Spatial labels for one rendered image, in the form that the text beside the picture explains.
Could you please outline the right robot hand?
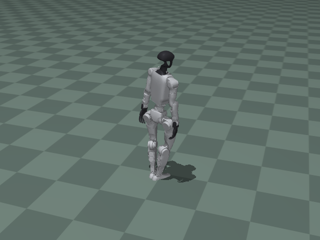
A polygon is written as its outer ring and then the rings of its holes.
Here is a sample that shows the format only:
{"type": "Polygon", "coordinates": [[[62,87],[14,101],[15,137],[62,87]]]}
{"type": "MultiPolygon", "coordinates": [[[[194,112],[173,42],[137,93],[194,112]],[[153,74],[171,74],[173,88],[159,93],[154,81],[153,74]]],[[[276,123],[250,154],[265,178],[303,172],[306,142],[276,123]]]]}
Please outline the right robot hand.
{"type": "Polygon", "coordinates": [[[176,133],[178,131],[179,125],[177,125],[176,122],[173,122],[172,127],[173,127],[172,137],[168,138],[170,140],[173,139],[176,136],[176,133]]]}

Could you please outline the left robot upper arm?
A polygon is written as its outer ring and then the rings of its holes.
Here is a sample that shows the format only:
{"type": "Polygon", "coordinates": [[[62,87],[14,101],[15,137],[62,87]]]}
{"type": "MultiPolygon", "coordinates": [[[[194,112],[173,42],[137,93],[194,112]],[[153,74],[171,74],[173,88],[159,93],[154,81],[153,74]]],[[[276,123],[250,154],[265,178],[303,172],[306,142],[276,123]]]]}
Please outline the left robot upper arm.
{"type": "Polygon", "coordinates": [[[145,91],[148,93],[151,93],[151,75],[154,69],[157,69],[156,67],[152,67],[148,69],[148,76],[147,76],[147,81],[146,81],[146,87],[145,87],[145,91]]]}

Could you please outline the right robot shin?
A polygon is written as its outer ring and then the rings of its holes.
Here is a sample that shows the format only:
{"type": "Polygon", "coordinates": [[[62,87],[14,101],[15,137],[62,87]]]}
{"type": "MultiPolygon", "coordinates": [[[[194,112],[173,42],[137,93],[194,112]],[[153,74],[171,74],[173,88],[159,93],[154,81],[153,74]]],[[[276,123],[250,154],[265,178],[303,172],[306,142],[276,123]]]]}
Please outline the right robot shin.
{"type": "Polygon", "coordinates": [[[158,178],[162,176],[162,172],[163,172],[163,170],[168,162],[169,156],[170,156],[170,151],[167,148],[165,148],[162,150],[161,155],[160,154],[157,155],[156,175],[158,178]]]}

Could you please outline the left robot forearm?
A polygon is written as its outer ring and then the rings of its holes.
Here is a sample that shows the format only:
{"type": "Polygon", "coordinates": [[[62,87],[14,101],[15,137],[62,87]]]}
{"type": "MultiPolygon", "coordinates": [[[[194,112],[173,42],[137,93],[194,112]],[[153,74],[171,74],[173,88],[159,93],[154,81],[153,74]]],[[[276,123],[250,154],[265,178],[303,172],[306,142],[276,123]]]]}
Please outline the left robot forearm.
{"type": "Polygon", "coordinates": [[[150,100],[151,93],[144,90],[143,95],[144,95],[143,100],[142,100],[143,109],[146,109],[148,107],[149,102],[150,102],[149,100],[150,100]]]}

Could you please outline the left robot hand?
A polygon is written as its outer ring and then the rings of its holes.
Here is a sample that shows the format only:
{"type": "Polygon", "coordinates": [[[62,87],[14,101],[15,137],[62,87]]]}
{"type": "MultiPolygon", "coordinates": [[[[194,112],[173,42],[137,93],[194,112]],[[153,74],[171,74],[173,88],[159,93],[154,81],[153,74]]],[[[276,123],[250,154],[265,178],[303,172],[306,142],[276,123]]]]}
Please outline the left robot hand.
{"type": "Polygon", "coordinates": [[[143,115],[147,112],[147,109],[148,108],[143,108],[144,105],[143,103],[141,104],[141,111],[140,111],[140,114],[139,114],[139,122],[141,123],[144,123],[145,124],[145,120],[143,119],[143,115]]]}

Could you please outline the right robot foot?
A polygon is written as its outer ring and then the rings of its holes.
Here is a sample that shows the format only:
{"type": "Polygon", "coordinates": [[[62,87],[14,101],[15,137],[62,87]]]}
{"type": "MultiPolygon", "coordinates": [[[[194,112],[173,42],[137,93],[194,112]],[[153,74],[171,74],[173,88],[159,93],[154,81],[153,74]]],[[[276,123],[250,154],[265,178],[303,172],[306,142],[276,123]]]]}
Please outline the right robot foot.
{"type": "Polygon", "coordinates": [[[154,176],[152,177],[152,180],[153,180],[153,181],[157,181],[157,180],[164,179],[164,178],[167,178],[167,177],[171,176],[170,173],[162,173],[162,174],[160,174],[160,175],[161,175],[161,177],[157,177],[158,175],[154,175],[154,176]]]}

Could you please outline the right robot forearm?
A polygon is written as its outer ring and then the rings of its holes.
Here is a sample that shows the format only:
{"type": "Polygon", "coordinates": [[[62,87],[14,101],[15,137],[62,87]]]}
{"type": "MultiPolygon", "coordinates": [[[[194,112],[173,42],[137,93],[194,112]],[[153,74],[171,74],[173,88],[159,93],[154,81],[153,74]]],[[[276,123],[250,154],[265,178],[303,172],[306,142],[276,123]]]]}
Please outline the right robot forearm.
{"type": "Polygon", "coordinates": [[[173,103],[173,106],[170,109],[171,117],[172,117],[172,124],[173,124],[173,122],[176,122],[176,126],[180,123],[179,122],[179,115],[178,115],[178,107],[179,107],[179,103],[176,101],[173,103]]]}

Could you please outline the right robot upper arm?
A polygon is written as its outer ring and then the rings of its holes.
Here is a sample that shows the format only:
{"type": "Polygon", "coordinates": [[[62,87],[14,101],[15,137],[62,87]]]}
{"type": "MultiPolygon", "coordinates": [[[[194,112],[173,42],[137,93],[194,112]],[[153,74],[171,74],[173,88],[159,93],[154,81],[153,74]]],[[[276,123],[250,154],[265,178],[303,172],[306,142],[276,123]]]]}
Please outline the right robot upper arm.
{"type": "Polygon", "coordinates": [[[179,87],[179,83],[176,79],[173,77],[167,78],[167,86],[169,88],[169,106],[173,108],[173,103],[177,102],[176,97],[177,97],[177,89],[179,87]]]}

